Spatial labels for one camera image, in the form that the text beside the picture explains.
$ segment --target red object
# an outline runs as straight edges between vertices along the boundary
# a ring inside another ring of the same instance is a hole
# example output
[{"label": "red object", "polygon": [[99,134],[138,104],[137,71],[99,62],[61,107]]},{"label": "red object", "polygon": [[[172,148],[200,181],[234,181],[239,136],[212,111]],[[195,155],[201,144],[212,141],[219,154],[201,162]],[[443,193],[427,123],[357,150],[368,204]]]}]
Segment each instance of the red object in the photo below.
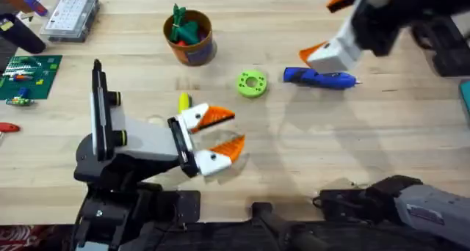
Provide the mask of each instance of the red object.
[{"label": "red object", "polygon": [[0,250],[21,251],[36,247],[47,235],[47,225],[0,226]]},{"label": "red object", "polygon": [[0,123],[0,132],[12,133],[20,131],[20,127],[12,123]]},{"label": "red object", "polygon": [[176,43],[178,46],[188,46],[183,40],[180,40],[179,42]]}]

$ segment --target black cable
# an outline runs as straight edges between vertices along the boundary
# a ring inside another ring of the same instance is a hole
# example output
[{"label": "black cable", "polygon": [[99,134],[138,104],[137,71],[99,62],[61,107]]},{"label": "black cable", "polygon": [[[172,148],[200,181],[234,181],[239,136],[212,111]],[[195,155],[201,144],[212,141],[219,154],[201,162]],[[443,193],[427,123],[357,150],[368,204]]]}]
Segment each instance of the black cable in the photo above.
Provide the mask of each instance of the black cable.
[{"label": "black cable", "polygon": [[75,250],[75,235],[76,235],[76,229],[79,226],[80,220],[82,219],[82,211],[83,211],[83,206],[85,205],[85,201],[87,200],[87,196],[83,199],[82,204],[80,205],[79,212],[76,214],[75,222],[73,223],[72,227],[72,234],[70,236],[70,246],[68,249],[70,251]]},{"label": "black cable", "polygon": [[175,222],[170,223],[170,225],[168,225],[168,227],[167,227],[167,230],[162,232],[162,236],[160,236],[159,240],[157,241],[154,250],[156,250],[156,251],[158,250],[160,244],[163,242],[163,239],[167,235],[168,231],[170,231],[171,227],[174,226],[174,225],[175,225]]},{"label": "black cable", "polygon": [[[239,227],[239,226],[246,225],[249,222],[251,222],[251,220],[244,221],[244,222],[230,223],[228,225],[218,226],[218,227],[214,228],[214,230],[222,230],[222,229],[227,229],[227,228]],[[165,229],[158,228],[157,226],[154,227],[154,228],[161,231],[161,232],[165,231]],[[199,232],[202,232],[202,231],[203,231],[203,229],[197,229],[197,230],[181,229],[181,230],[169,230],[167,233],[199,233]]]},{"label": "black cable", "polygon": [[173,209],[174,209],[174,214],[175,214],[175,216],[173,217],[173,221],[168,225],[165,231],[162,231],[162,236],[160,236],[153,250],[158,250],[160,244],[163,242],[163,239],[165,238],[167,233],[170,231],[171,227],[176,225],[179,221],[178,209],[176,208],[176,205],[174,204],[173,204]]},{"label": "black cable", "polygon": [[259,219],[259,222],[261,223],[261,226],[263,227],[264,231],[268,235],[271,245],[275,248],[276,251],[281,251],[281,248],[279,247],[279,243],[276,241],[276,238],[273,236],[270,229],[264,224],[263,221],[261,221],[261,219]]}]

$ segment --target orange gripper fingertip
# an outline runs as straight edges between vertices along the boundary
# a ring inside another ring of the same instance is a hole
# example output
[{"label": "orange gripper fingertip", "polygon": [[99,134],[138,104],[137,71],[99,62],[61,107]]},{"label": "orange gripper fingertip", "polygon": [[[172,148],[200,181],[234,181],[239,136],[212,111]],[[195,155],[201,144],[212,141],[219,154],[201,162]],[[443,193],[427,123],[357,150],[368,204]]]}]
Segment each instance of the orange gripper fingertip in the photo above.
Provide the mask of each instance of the orange gripper fingertip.
[{"label": "orange gripper fingertip", "polygon": [[234,163],[240,157],[244,146],[245,135],[242,135],[209,150],[214,153],[219,153],[224,156],[228,156],[232,163]]},{"label": "orange gripper fingertip", "polygon": [[321,48],[324,44],[326,44],[326,41],[323,43],[320,43],[316,46],[312,46],[310,48],[302,49],[299,51],[299,57],[304,63],[308,65],[308,57],[313,54],[318,48]]}]

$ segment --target yellow object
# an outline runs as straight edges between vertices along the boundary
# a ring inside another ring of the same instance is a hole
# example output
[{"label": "yellow object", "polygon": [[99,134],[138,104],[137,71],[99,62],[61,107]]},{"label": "yellow object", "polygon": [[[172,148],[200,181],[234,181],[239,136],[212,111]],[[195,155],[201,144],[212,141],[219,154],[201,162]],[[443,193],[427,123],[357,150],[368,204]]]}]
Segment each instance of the yellow object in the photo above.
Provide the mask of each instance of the yellow object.
[{"label": "yellow object", "polygon": [[185,109],[189,109],[189,108],[191,108],[191,96],[183,92],[179,96],[178,113],[181,114],[182,111],[184,111]]},{"label": "yellow object", "polygon": [[8,21],[0,26],[0,28],[4,31],[7,31],[8,29],[13,27],[13,23]]}]

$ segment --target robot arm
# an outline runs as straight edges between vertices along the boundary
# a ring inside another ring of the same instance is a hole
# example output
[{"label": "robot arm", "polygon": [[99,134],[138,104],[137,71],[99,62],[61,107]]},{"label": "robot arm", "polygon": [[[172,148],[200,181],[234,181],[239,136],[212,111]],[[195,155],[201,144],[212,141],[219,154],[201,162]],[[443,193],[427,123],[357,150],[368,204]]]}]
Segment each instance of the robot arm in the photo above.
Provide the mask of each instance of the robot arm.
[{"label": "robot arm", "polygon": [[230,167],[242,152],[244,136],[202,150],[195,149],[191,136],[235,114],[203,103],[169,118],[167,126],[132,119],[124,115],[121,94],[107,89],[98,60],[92,90],[92,133],[77,148],[73,174],[87,184],[88,193],[72,246],[119,250],[138,237],[146,222],[197,222],[199,192],[163,191],[159,184],[144,180],[175,167],[190,178]]},{"label": "robot arm", "polygon": [[470,199],[416,178],[395,175],[367,189],[322,190],[314,205],[327,221],[388,220],[470,247]]},{"label": "robot arm", "polygon": [[331,40],[300,51],[300,58],[320,73],[349,70],[363,50],[388,56],[402,27],[470,9],[469,0],[332,0],[328,9],[351,4],[351,15]]}]

